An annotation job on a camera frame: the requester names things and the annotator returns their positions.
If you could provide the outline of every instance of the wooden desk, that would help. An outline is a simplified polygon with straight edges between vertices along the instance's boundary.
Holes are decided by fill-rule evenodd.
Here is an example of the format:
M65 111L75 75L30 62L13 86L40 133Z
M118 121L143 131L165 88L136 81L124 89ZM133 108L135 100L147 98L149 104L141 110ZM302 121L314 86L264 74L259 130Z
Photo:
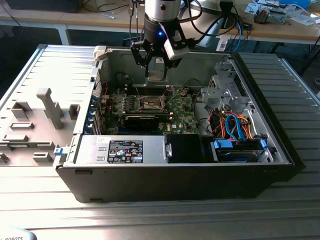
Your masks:
M120 0L112 7L119 7L126 4L126 0ZM320 35L320 28L318 24L305 26L291 19L287 19L284 25L280 24L256 24L253 20L253 14L243 13L246 9L246 5L250 3L250 0L235 0L235 7L238 10L239 15L247 23L253 25L252 31L248 39L256 41L266 42L283 42L283 43L299 43L299 44L314 44ZM89 12L83 9L80 13L64 13L64 12L51 12L51 11L35 11L35 10L12 10L8 4L4 4L9 13L24 27L39 27L39 28L54 28L59 31L62 44L69 45L70 40L68 36L68 30L91 30L91 31L106 31L106 32L129 32L129 16L128 7L123 7L114 11L115 19L111 19L104 15L95 12ZM88 8L95 9L95 6L88 4ZM311 5L310 11L320 12L320 6ZM138 11L138 28L143 27L144 21L144 9L139 8ZM3 7L0 5L0 25L17 26L12 18L6 13ZM183 25L185 34L187 37L199 38L194 29L188 26L188 23ZM136 19L132 19L132 32L136 32ZM237 30L233 29L228 34L220 36L220 43L223 44L230 38L233 38L237 34Z

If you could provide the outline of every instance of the warning label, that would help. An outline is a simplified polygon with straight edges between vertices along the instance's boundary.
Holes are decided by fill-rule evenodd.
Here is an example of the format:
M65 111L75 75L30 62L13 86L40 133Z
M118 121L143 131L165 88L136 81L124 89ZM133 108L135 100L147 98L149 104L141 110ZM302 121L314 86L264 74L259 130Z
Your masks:
M110 164L142 164L143 150L143 141L110 141L107 161Z

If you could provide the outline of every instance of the slatted metal surface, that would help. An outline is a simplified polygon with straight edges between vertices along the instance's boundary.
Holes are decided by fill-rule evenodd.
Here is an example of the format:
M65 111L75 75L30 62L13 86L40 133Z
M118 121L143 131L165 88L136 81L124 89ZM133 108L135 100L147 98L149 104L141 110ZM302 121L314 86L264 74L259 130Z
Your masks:
M319 161L320 108L310 90L274 54L242 53L241 57L302 160L306 165Z
M244 59L257 60L250 56ZM258 65L249 65L250 69L260 66L286 71L281 63L258 61ZM268 56L267 62L277 60ZM265 80L269 83L260 87L269 94L268 100L304 93L298 82L280 88L274 85L276 79ZM296 117L291 121L295 127L299 118L307 121L303 115L308 114L315 117L312 122L318 122L319 109L314 105L289 101L274 102L272 107L284 124L291 121L288 116ZM277 183L255 199L80 203L52 167L0 167L0 221L31 229L38 240L320 239L320 137L307 127L288 131L307 167L289 182Z

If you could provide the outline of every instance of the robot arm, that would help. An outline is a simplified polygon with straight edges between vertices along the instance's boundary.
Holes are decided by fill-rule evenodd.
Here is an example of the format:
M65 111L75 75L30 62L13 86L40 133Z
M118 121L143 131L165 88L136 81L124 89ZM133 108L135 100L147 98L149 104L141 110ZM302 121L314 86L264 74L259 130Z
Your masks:
M166 69L176 68L197 43L193 38L186 39L181 28L183 20L178 19L181 0L145 0L144 4L144 39L131 43L135 62L146 67L146 75L152 57L163 58ZM145 57L139 52L141 48L146 51Z

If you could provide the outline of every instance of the cable on desk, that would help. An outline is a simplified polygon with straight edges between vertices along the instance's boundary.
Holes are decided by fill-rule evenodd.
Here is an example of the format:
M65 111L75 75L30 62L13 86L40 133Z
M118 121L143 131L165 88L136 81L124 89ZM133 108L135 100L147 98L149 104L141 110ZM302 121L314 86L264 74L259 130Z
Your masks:
M240 45L239 48L244 46L244 49L246 49L246 46L247 46L247 43L248 43L248 38L249 38L249 35L251 34L251 31L249 32L247 29L245 31L246 31L246 37L242 40L243 43Z
M118 2L119 2L119 0L116 0L115 2L104 3L104 4L101 4L101 5L97 6L97 0L95 0L95 5L96 5L96 9L99 11L100 8L102 8L103 6L109 6L109 5L117 4Z
M187 0L188 8L191 7L191 6L190 6L190 1L192 1L192 0ZM201 15L202 15L202 13L203 13L203 8L202 8L200 2L198 2L198 0L194 0L194 1L195 1L195 3L196 3L196 4L199 6L199 8L200 8L199 14L198 14L197 16L191 16L191 15L190 15L188 18L181 19L181 20L179 20L179 23L182 24L182 23L194 21L194 20L197 20L198 18L201 17Z
M92 12L92 13L105 13L105 12L110 12L110 11L113 11L113 10L117 10L117 9L124 8L124 7L129 6L129 4L125 4L125 5L122 5L122 6L115 7L115 8L113 8L113 9L108 9L108 10L103 10L103 11L99 11L99 10L94 11L94 10L91 10L91 9L89 9L89 8L86 7L86 4L87 4L88 2L90 2L90 1L91 1L91 0L85 1L85 2L83 3L83 8L84 8L85 10L89 11L89 12Z
M232 52L232 48L233 48L234 42L235 42L237 36L239 35L239 33L241 33L241 35L243 35L243 29L242 29L242 27L243 27L243 20L242 20L242 18L239 16L239 13L238 13L236 7L235 7L235 6L232 6L232 7L234 8L235 13L236 13L236 16L237 16L238 32L237 32L237 34L234 36L234 38L233 38L232 42L230 43L230 45L225 49L225 51L228 51L228 49L231 47L231 52ZM238 44L240 44L239 41L242 41L242 42L243 42L243 41L245 41L246 39L247 39L247 41L248 41L248 35L249 35L249 34L248 34L248 30L246 30L246 32L247 32L247 36L246 36L243 40L241 40L241 36L240 36L240 38L239 38L239 40L238 40Z
M187 7L188 7L188 10L189 10L189 17L192 18L192 14L191 14L191 6L190 6L190 1L187 0ZM223 35L223 34L226 34L228 33L229 31L231 31L231 29L233 29L236 25L237 25L237 19L235 17L236 15L232 12L227 12L227 13L223 13L221 14L217 19L215 19L213 21L213 23L209 26L209 28L205 31L205 32L202 32L201 30L199 30L197 28L197 26L195 25L194 21L192 20L191 21L191 24L193 26L193 28L200 34L202 34L202 36L199 38L199 40L197 40L198 43L200 43L206 36L208 37L216 37L216 36L220 36L220 35ZM210 29L220 20L220 19L223 19L225 17L233 17L234 19L234 22L232 24L232 26L230 28L228 28L226 31L222 32L222 33L217 33L217 34L209 34L208 32L210 31Z

